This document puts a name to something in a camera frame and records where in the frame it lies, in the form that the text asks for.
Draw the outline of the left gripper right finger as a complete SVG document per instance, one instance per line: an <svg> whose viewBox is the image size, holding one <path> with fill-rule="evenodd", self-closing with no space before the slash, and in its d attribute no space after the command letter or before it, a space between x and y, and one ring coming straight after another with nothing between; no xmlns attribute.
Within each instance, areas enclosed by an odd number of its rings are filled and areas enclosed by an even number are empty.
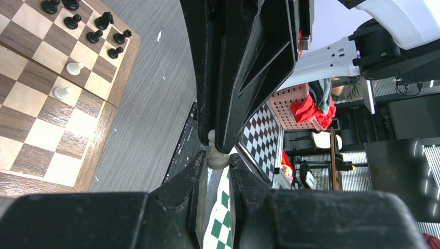
<svg viewBox="0 0 440 249"><path fill-rule="evenodd" d="M381 191L275 190L230 157L234 248L426 248L404 202Z"/></svg>

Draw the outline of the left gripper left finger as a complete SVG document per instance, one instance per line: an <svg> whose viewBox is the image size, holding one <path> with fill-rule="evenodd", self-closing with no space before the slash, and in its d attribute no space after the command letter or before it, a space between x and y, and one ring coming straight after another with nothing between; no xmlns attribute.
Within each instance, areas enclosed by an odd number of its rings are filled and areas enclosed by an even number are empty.
<svg viewBox="0 0 440 249"><path fill-rule="evenodd" d="M154 191L35 194L1 217L1 248L201 248L207 152Z"/></svg>

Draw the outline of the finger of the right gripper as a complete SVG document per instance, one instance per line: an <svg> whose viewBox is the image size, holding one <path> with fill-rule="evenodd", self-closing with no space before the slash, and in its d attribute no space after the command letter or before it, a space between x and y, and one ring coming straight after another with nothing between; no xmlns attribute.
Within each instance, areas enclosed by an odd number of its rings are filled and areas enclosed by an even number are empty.
<svg viewBox="0 0 440 249"><path fill-rule="evenodd" d="M229 153L248 119L291 76L314 1L226 1L215 146Z"/></svg>
<svg viewBox="0 0 440 249"><path fill-rule="evenodd" d="M196 77L198 138L207 145L215 129L221 41L224 35L223 1L180 1Z"/></svg>

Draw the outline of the white chess pawn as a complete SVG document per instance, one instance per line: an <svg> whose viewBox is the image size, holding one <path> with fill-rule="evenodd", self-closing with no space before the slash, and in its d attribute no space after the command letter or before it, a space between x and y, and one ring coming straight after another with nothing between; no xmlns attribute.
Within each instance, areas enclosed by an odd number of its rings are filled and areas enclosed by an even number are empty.
<svg viewBox="0 0 440 249"><path fill-rule="evenodd" d="M219 152L215 147L215 130L211 130L208 133L209 146L211 152L208 156L208 167L213 170L222 170L229 166L230 156Z"/></svg>

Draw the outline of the wooden chess board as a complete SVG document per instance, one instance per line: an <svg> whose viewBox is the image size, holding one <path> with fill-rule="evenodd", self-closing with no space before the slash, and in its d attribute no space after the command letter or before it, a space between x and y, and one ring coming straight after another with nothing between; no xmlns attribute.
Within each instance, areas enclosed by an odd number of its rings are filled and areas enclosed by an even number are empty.
<svg viewBox="0 0 440 249"><path fill-rule="evenodd" d="M140 44L101 1L1 1L2 197L90 189Z"/></svg>

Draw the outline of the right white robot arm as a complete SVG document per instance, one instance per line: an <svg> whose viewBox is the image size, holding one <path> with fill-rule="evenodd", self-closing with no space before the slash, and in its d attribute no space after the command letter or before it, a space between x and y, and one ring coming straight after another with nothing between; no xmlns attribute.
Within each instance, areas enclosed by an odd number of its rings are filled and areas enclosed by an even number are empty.
<svg viewBox="0 0 440 249"><path fill-rule="evenodd" d="M181 1L196 77L198 138L224 154L276 92L332 76L438 79L439 1L342 1L370 20L309 51L314 1Z"/></svg>

